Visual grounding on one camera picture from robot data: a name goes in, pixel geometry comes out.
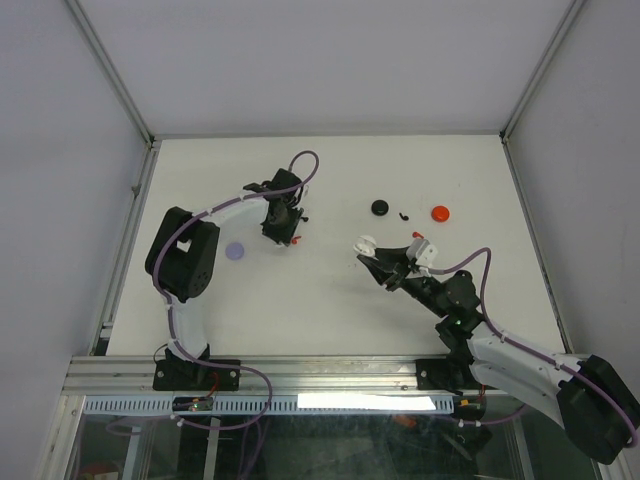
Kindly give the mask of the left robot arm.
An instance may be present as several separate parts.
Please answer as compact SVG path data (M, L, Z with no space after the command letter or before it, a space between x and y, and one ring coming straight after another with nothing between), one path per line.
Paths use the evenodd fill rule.
M198 388L209 377L209 353L202 312L196 298L213 277L221 230L257 225L263 236L288 246L303 217L299 207L305 182L279 169L273 179L246 185L241 193L199 214L180 207L169 209L145 260L145 271L164 298L170 340L168 350L178 358L175 377Z

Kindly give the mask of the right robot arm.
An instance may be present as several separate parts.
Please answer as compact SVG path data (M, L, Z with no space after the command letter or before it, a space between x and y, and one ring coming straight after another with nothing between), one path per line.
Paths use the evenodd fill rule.
M590 459L612 464L639 443L639 402L605 359L580 358L536 346L496 324L486 307L486 285L466 267L483 247L460 263L434 267L436 247L416 238L403 248L381 248L360 237L357 259L389 292L402 290L439 318L439 338L453 357L448 378L459 387L475 381L516 398L554 421Z

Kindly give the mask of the white earbud charging case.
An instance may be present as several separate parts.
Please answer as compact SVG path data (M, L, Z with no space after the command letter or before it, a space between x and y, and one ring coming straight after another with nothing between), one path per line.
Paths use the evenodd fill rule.
M369 235L359 236L353 245L353 249L357 255L361 255L369 258L376 256L376 248L377 248L376 240Z

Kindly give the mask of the purple earbud charging case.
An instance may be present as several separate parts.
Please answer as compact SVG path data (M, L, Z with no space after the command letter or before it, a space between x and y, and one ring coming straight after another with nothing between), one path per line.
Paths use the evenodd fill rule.
M240 242L231 242L225 248L225 256L231 261L238 261L245 255L245 248Z

